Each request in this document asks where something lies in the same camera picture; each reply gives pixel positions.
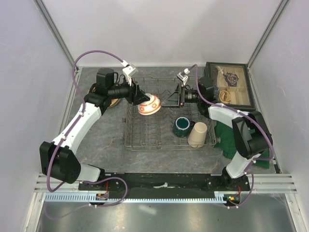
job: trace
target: metal rack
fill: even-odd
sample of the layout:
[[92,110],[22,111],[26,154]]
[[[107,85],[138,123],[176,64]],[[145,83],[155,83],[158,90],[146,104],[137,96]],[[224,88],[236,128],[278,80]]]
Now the metal rack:
[[[134,81],[141,88],[158,96],[164,101],[175,90],[179,80],[177,78],[136,77]],[[188,85],[194,86],[194,77],[189,77]],[[217,143],[214,133],[215,122],[203,117],[197,105],[187,103],[182,108],[161,108],[159,112],[150,116],[139,114],[137,106],[128,104],[126,116],[125,146],[131,150],[179,150],[194,149],[187,138],[178,138],[172,132],[175,119],[180,116],[194,122],[204,122],[207,127],[205,147],[213,147]]]

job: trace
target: green towel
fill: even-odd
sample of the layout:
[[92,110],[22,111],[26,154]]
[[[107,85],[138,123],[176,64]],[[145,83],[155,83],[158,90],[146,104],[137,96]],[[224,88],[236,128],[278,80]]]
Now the green towel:
[[[216,137],[221,139],[221,142],[217,143],[215,147],[221,148],[223,150],[223,155],[226,158],[232,159],[236,153],[233,129],[221,122],[217,122],[217,126],[214,130]],[[260,157],[269,158],[269,149],[264,151]],[[253,165],[269,169],[268,160],[257,160]]]

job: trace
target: rack wire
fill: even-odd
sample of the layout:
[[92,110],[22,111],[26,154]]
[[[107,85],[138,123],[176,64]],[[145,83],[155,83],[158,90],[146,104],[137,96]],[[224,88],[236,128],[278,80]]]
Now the rack wire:
[[[146,93],[155,94],[164,101],[176,89],[177,78],[135,77]],[[194,77],[189,76],[188,85],[194,86]],[[137,106],[128,104],[126,115],[125,146],[130,150],[180,150],[195,149],[188,144],[186,137],[178,138],[172,132],[174,121],[180,117],[190,121],[204,122],[207,125],[205,145],[201,148],[214,147],[217,139],[214,132],[215,122],[202,116],[195,103],[185,103],[182,108],[161,108],[149,116],[139,114]]]

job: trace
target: red and white bowl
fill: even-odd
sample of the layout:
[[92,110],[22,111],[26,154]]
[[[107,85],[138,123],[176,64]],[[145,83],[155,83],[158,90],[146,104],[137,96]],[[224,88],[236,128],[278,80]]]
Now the red and white bowl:
[[150,93],[146,93],[146,95],[150,98],[150,100],[139,104],[137,108],[141,115],[152,115],[155,112],[158,112],[161,108],[161,100],[157,96],[151,95]]

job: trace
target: beige cup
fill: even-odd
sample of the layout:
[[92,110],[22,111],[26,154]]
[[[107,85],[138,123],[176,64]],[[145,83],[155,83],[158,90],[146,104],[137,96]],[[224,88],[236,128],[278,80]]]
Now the beige cup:
[[203,122],[197,122],[188,137],[189,145],[194,148],[201,148],[205,144],[206,133],[206,124]]

